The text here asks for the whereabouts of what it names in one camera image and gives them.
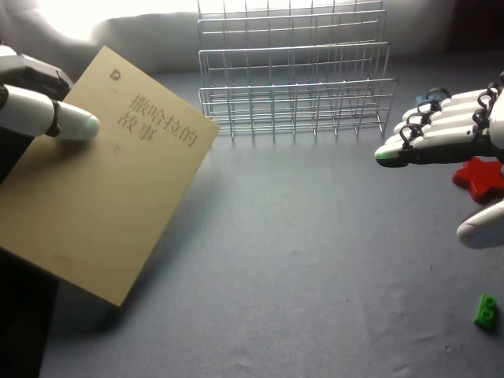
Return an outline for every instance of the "metal wire basket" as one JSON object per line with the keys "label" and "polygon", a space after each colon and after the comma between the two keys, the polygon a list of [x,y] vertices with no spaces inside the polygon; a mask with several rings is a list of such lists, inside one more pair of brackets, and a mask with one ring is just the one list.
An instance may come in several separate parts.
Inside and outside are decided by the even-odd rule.
{"label": "metal wire basket", "polygon": [[[353,11],[335,12],[348,7]],[[244,9],[235,5],[230,12],[223,3],[222,10],[207,14],[200,7],[198,22],[202,112],[222,132],[232,138],[338,135],[345,128],[358,135],[368,127],[385,132],[395,80],[384,79],[390,47],[381,42],[381,1],[312,1],[309,8],[289,1],[287,9],[273,9],[266,0],[266,10],[250,10],[245,1]]]}

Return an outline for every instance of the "beige book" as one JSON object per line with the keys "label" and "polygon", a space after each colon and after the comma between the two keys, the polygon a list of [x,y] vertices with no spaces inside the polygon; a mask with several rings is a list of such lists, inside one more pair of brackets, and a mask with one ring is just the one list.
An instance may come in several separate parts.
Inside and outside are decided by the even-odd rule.
{"label": "beige book", "polygon": [[100,132],[35,139],[0,185],[0,246],[119,306],[219,128],[107,47],[65,102]]}

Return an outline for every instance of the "robotic hand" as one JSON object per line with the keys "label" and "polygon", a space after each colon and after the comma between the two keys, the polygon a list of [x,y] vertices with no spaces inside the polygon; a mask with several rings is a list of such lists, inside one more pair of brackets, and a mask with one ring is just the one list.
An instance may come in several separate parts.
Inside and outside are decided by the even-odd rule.
{"label": "robotic hand", "polygon": [[0,128],[33,137],[93,139],[98,119],[59,101],[72,86],[60,69],[0,45]]}
{"label": "robotic hand", "polygon": [[[450,96],[442,88],[429,91],[427,100],[404,114],[394,135],[375,152],[383,167],[455,163],[474,156],[497,157],[504,162],[504,72],[500,85]],[[441,103],[429,99],[443,92]],[[483,208],[466,219],[457,236],[470,248],[504,245],[504,201]]]}

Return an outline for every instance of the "gray tablecloth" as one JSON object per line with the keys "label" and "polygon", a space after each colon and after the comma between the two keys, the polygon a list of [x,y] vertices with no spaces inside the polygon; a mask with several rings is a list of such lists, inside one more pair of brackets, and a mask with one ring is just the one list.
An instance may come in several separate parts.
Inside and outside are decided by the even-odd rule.
{"label": "gray tablecloth", "polygon": [[[387,134],[430,87],[484,88],[503,69],[502,55],[393,61]],[[198,106],[198,74],[158,79]],[[461,165],[381,168],[381,143],[218,137],[122,309],[60,290],[41,376],[504,375],[500,331],[473,325],[480,293],[504,302],[504,250],[457,241],[478,208],[451,183]]]}

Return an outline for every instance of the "red star-shaped toy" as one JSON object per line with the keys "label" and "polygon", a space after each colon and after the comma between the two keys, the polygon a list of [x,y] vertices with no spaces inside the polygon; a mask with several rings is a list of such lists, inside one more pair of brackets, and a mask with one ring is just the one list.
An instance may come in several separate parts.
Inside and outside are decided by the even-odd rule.
{"label": "red star-shaped toy", "polygon": [[469,190],[476,202],[486,202],[504,196],[504,177],[499,161],[481,161],[477,157],[464,163],[452,179],[455,185]]}

